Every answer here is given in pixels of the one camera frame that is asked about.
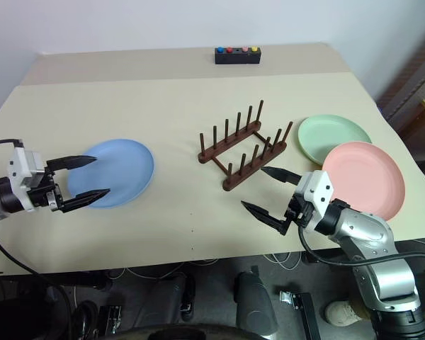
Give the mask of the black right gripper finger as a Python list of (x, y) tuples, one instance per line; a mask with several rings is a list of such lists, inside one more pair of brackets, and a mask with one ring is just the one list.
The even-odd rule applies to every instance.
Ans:
[(285, 218), (284, 220), (278, 220), (275, 217), (271, 216), (269, 212), (257, 205), (252, 203), (248, 203), (245, 201), (241, 201), (241, 204), (245, 207), (245, 209), (251, 213), (258, 221), (272, 227), (276, 231), (278, 231), (281, 235), (285, 236), (288, 228), (290, 226), (290, 219)]
[(291, 183), (293, 185), (298, 185), (301, 179), (301, 175), (295, 174), (291, 171), (282, 168), (263, 166), (261, 167), (261, 170), (270, 177), (283, 183)]

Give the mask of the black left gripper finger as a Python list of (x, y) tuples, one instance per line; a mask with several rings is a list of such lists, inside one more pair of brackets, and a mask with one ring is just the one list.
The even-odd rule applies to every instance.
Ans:
[(97, 200), (107, 195), (111, 190), (107, 189), (95, 189), (76, 195), (74, 198), (63, 201), (58, 207), (58, 210), (62, 213), (68, 213), (73, 210), (84, 208)]
[(72, 170), (77, 169), (83, 166), (86, 166), (87, 164), (90, 164), (92, 162), (96, 161), (96, 158), (93, 156), (88, 155), (76, 155), (76, 156), (68, 156), (68, 157), (62, 157), (58, 159), (51, 159), (47, 160), (46, 169), (50, 171), (51, 173), (55, 173), (59, 170)]

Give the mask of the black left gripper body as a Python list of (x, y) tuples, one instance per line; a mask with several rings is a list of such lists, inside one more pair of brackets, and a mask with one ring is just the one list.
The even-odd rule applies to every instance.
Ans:
[(64, 212), (64, 200), (54, 176), (55, 171), (51, 169), (45, 169), (43, 174), (33, 174), (27, 194), (34, 207), (48, 207), (51, 211)]

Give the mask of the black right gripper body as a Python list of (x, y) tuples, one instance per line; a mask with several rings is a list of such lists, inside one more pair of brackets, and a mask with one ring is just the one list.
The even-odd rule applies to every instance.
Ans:
[(295, 193), (288, 203), (284, 217), (298, 227), (307, 227), (314, 211), (315, 207), (311, 202), (306, 201), (301, 194)]

